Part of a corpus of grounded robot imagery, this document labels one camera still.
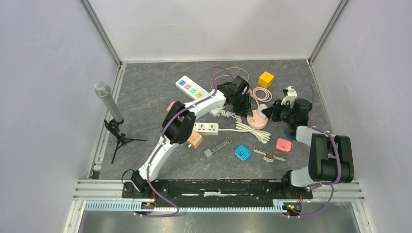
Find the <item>pink cube plug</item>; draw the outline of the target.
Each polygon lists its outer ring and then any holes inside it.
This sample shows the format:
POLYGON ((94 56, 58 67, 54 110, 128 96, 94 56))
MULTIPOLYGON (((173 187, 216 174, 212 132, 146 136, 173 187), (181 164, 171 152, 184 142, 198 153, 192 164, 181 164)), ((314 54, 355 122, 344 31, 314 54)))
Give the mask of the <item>pink cube plug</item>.
POLYGON ((166 111, 169 112, 169 111, 171 110, 172 106, 173 106, 175 103, 176 103, 176 101, 172 101, 172 102, 170 103, 170 105, 167 107, 166 111))

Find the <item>blue plug adapter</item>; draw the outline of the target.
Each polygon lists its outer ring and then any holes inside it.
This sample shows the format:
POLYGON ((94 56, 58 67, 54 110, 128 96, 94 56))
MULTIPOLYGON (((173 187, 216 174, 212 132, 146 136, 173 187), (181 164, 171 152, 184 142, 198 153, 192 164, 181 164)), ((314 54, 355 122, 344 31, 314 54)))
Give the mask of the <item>blue plug adapter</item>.
POLYGON ((241 161, 246 161, 251 156, 251 152, 244 145, 239 145, 234 150, 234 155, 241 161))

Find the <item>small white power strip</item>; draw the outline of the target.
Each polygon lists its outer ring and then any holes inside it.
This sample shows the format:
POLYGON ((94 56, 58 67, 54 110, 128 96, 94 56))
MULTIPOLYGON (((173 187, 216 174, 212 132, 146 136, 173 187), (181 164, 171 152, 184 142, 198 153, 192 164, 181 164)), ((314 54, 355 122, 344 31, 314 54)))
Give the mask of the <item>small white power strip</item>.
POLYGON ((218 123, 195 122, 193 130, 201 135, 218 135, 219 124, 218 123))

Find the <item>dark blue cube socket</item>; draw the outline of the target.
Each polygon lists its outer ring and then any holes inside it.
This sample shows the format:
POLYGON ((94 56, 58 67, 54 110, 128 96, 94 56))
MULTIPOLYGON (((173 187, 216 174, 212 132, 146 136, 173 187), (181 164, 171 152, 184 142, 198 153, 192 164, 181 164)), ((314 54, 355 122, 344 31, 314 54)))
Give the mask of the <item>dark blue cube socket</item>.
POLYGON ((294 138, 289 134, 288 128, 285 128, 283 133, 289 141, 294 141, 294 138))

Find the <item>pink round socket base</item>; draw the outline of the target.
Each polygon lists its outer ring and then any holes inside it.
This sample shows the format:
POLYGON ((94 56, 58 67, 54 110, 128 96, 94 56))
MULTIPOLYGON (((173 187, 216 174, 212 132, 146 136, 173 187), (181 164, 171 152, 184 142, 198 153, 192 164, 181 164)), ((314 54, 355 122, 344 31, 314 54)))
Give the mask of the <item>pink round socket base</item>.
POLYGON ((267 118, 263 118, 258 110, 253 110, 252 111, 252 116, 247 116, 246 117, 247 120, 247 124, 250 127, 253 127, 257 130, 262 130, 264 129, 267 124, 268 124, 268 119, 267 118))

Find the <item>white plug adapter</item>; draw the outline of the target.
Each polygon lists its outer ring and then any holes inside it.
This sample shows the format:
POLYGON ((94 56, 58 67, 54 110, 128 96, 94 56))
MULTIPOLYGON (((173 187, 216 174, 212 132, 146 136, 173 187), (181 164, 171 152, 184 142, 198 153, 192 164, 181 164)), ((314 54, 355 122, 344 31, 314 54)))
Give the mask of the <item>white plug adapter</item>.
POLYGON ((268 106, 266 104, 260 104, 257 108, 257 112, 259 113, 259 115, 265 119, 267 118, 266 115, 263 113, 263 110, 267 109, 268 106))

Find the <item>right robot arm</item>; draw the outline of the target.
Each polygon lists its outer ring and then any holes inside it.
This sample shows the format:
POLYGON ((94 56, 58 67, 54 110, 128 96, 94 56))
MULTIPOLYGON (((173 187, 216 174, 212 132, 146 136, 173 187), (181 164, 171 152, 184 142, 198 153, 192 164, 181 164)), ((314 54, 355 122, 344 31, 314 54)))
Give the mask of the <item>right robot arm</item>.
POLYGON ((287 198, 295 197, 301 187, 312 190, 323 185, 350 183, 354 178, 350 138, 311 126, 311 110, 311 102, 297 98, 293 105, 276 100, 271 107, 262 111, 273 122, 286 123, 289 136, 309 146, 308 165, 287 172, 289 180, 280 186, 282 195, 287 198))

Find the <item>pink and blue block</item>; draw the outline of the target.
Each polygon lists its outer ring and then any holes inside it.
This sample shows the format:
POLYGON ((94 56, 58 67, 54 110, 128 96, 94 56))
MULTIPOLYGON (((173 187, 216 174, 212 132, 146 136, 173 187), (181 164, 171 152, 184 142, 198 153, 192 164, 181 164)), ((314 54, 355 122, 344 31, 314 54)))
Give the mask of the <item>pink and blue block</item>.
POLYGON ((279 138, 276 141, 275 148, 283 152, 289 152, 292 148, 292 142, 287 139, 279 138))

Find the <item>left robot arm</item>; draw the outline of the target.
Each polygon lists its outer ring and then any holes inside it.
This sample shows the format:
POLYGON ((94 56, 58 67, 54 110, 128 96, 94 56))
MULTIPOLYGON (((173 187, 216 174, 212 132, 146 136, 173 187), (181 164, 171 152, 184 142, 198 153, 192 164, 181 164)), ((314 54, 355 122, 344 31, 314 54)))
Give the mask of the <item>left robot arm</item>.
POLYGON ((186 103, 176 101, 162 123, 161 136, 156 147, 144 165, 132 175, 131 183, 135 193, 141 198, 151 195, 153 185, 150 182, 157 179, 171 153, 190 138, 197 118, 226 105, 232 105, 238 114, 250 115, 249 88, 250 85, 245 79, 236 76, 233 81, 215 86, 210 93, 203 94, 197 100, 186 103))

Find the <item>beige dragon plug adapter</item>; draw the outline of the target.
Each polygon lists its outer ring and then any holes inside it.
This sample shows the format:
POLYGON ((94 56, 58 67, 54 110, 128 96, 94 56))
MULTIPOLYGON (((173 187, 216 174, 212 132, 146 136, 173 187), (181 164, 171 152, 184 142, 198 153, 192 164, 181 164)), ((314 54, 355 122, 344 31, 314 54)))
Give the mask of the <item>beige dragon plug adapter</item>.
POLYGON ((197 131, 192 131, 187 144, 189 148, 196 149, 202 143, 203 137, 197 131))

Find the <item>yellow cube plug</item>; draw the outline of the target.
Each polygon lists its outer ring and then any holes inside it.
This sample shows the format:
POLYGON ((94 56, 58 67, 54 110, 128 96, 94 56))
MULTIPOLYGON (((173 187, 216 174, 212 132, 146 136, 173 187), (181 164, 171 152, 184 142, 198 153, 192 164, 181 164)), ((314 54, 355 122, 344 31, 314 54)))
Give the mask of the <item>yellow cube plug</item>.
POLYGON ((275 76, 273 74, 265 71, 259 76, 257 83, 259 86, 265 89, 268 89, 272 85, 274 79, 275 79, 275 76))

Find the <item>long white power strip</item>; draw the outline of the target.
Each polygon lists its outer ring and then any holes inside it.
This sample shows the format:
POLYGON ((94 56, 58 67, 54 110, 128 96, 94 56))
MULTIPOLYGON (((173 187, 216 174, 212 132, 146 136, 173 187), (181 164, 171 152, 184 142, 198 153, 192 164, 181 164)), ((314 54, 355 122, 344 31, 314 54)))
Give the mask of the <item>long white power strip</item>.
POLYGON ((199 99, 204 98, 206 95, 211 94, 213 91, 206 91, 195 81, 188 76, 181 77, 175 82, 175 86, 187 96, 189 96, 194 102, 198 102, 199 99))

